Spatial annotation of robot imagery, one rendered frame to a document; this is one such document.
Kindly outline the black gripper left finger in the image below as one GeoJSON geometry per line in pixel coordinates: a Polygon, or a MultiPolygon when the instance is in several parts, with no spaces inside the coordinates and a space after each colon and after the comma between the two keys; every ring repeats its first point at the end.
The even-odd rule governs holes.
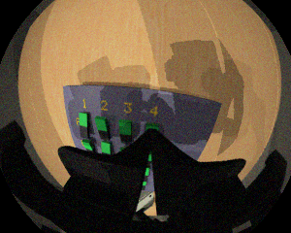
{"type": "Polygon", "coordinates": [[[114,155],[77,149],[71,145],[60,147],[57,154],[69,176],[76,175],[85,182],[129,194],[130,213],[136,214],[152,137],[153,129],[148,128],[134,144],[114,155]]]}

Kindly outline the grey switch panel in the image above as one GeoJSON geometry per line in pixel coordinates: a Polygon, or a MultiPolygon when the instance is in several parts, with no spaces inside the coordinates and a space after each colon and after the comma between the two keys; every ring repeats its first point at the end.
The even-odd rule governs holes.
{"type": "Polygon", "coordinates": [[[114,155],[156,128],[192,159],[199,159],[220,102],[170,90],[121,85],[63,86],[65,114],[77,149],[114,155]]]}

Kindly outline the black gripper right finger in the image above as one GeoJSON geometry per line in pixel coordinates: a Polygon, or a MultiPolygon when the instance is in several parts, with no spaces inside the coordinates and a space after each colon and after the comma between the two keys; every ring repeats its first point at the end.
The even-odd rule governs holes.
{"type": "Polygon", "coordinates": [[[158,129],[152,129],[150,155],[157,216],[168,215],[196,186],[239,175],[246,166],[246,160],[241,158],[199,162],[177,148],[158,129]]]}

